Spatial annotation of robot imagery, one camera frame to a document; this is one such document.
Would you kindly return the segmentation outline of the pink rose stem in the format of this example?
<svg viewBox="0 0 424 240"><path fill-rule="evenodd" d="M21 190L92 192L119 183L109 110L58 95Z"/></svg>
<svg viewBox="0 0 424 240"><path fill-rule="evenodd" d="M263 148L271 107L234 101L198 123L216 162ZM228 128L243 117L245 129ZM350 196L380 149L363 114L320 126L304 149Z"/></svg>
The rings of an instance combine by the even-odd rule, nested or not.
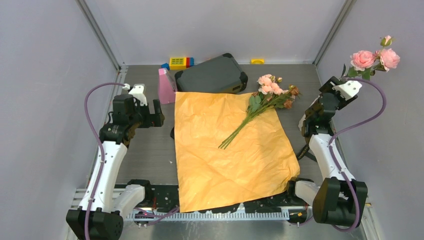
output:
<svg viewBox="0 0 424 240"><path fill-rule="evenodd" d="M371 52L360 50L350 56L350 67L343 66L342 78L360 77L364 80L370 80L377 71L389 72L396 69L401 61L400 56L392 49L394 38L387 35L380 40L381 48Z"/></svg>

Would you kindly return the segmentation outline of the orange flower bouquet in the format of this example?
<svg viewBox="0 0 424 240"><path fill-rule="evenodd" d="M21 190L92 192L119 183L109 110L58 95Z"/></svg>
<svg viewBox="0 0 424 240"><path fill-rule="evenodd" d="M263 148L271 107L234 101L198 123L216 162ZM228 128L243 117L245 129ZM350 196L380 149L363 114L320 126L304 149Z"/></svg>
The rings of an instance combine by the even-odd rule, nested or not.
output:
<svg viewBox="0 0 424 240"><path fill-rule="evenodd" d="M280 194L300 165L276 110L255 117L226 149L220 144L246 117L250 94L178 92L174 142L182 213Z"/></svg>

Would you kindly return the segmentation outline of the remaining flower bunch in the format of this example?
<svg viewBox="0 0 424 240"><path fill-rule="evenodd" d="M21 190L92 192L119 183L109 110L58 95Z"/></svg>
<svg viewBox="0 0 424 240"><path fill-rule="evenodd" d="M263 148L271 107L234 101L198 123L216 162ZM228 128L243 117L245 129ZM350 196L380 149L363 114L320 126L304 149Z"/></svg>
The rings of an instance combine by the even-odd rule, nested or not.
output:
<svg viewBox="0 0 424 240"><path fill-rule="evenodd" d="M296 96L300 94L297 86L290 84L287 89L280 87L282 77L265 74L258 78L259 88L248 99L246 117L241 124L218 146L226 149L240 131L254 118L271 109L291 109Z"/></svg>

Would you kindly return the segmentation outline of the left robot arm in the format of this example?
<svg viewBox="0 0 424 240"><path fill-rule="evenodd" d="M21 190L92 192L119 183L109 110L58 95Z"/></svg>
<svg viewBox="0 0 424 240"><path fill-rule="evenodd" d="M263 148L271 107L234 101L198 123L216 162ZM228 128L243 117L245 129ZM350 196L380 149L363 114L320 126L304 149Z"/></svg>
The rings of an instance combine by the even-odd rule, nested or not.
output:
<svg viewBox="0 0 424 240"><path fill-rule="evenodd" d="M139 204L148 207L153 193L148 180L128 184L123 193L113 198L121 163L136 129L161 127L165 117L161 103L153 100L150 112L145 97L120 94L112 101L108 121L100 129L98 157L85 194L76 209L70 209L66 222L79 240L118 240L124 219Z"/></svg>

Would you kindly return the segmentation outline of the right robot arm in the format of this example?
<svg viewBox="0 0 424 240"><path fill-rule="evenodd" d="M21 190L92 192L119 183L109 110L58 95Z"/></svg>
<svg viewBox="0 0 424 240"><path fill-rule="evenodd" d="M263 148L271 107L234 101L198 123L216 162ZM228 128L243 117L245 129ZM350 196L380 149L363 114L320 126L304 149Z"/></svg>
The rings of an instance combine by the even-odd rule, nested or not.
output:
<svg viewBox="0 0 424 240"><path fill-rule="evenodd" d="M298 123L306 145L297 156L312 153L322 175L322 183L293 177L285 198L291 205L302 201L312 207L312 218L320 224L337 226L341 231L361 223L368 187L350 173L333 138L332 118L357 99L362 85L358 81L331 77L319 89L319 96L304 112Z"/></svg>

